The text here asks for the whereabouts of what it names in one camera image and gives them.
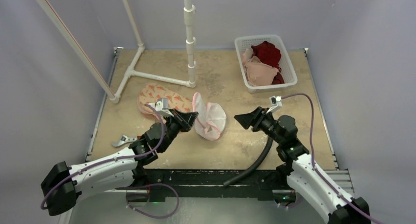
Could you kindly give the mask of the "white mesh laundry bag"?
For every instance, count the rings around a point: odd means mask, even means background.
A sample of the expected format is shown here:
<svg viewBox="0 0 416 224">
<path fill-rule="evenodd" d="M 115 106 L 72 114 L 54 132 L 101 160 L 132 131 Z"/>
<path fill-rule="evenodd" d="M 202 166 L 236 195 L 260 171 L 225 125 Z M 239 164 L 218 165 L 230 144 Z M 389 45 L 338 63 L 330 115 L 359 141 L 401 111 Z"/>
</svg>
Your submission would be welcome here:
<svg viewBox="0 0 416 224">
<path fill-rule="evenodd" d="M 217 103 L 204 103 L 200 92 L 195 92 L 192 99 L 192 110 L 198 116 L 194 123 L 198 135 L 209 141 L 215 141 L 223 133 L 227 116 L 221 105 Z"/>
</svg>

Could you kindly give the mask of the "beige tan bra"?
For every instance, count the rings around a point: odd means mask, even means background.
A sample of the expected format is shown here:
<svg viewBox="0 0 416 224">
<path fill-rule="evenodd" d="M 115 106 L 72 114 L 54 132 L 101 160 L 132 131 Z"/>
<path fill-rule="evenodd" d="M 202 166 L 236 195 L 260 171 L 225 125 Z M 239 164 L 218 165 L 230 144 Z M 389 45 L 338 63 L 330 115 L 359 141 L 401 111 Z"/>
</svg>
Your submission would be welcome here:
<svg viewBox="0 0 416 224">
<path fill-rule="evenodd" d="M 277 68 L 263 64 L 254 56 L 243 66 L 246 78 L 252 86 L 268 86 L 274 76 L 279 73 Z"/>
</svg>

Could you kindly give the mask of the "dark red bra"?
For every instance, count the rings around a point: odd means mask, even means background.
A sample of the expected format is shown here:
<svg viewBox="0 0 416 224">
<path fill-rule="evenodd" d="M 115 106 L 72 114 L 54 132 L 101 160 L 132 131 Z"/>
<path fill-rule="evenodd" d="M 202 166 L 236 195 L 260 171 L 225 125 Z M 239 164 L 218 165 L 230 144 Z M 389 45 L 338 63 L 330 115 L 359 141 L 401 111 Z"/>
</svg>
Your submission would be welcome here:
<svg viewBox="0 0 416 224">
<path fill-rule="evenodd" d="M 285 84 L 284 78 L 280 73 L 277 73 L 272 80 L 272 85 L 278 84 Z"/>
<path fill-rule="evenodd" d="M 277 68 L 281 72 L 279 62 L 282 58 L 281 51 L 276 46 L 268 41 L 263 41 L 261 44 L 252 45 L 252 57 L 256 56 L 261 63 Z"/>
</svg>

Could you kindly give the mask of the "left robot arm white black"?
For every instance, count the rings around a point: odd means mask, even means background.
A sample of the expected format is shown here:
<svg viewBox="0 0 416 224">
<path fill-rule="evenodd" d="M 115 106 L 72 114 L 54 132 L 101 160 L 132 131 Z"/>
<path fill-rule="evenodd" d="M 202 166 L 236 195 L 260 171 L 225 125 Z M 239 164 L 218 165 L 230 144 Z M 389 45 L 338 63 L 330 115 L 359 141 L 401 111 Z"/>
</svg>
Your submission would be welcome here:
<svg viewBox="0 0 416 224">
<path fill-rule="evenodd" d="M 165 116 L 157 113 L 159 122 L 139 139 L 112 155 L 78 165 L 69 166 L 64 161 L 56 163 L 41 182 L 44 195 L 41 209 L 47 210 L 50 216 L 60 215 L 75 206 L 83 189 L 94 189 L 100 180 L 125 171 L 131 172 L 127 183 L 134 189 L 141 189 L 146 184 L 146 176 L 133 170 L 155 161 L 179 133 L 192 129 L 198 115 L 198 112 L 168 109 Z"/>
</svg>

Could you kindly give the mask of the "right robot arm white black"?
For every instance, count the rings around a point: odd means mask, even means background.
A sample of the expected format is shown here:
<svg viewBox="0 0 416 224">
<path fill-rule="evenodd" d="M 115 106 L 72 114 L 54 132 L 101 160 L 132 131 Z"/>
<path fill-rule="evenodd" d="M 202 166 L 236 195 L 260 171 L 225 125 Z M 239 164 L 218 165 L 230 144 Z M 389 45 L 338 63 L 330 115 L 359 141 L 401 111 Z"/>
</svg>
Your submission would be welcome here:
<svg viewBox="0 0 416 224">
<path fill-rule="evenodd" d="M 298 128 L 292 116 L 274 119 L 266 108 L 235 115 L 234 119 L 253 132 L 261 131 L 278 144 L 277 153 L 284 162 L 277 167 L 275 181 L 281 188 L 299 193 L 327 224 L 369 224 L 369 205 L 354 198 L 338 185 L 316 163 L 312 153 L 298 139 Z"/>
</svg>

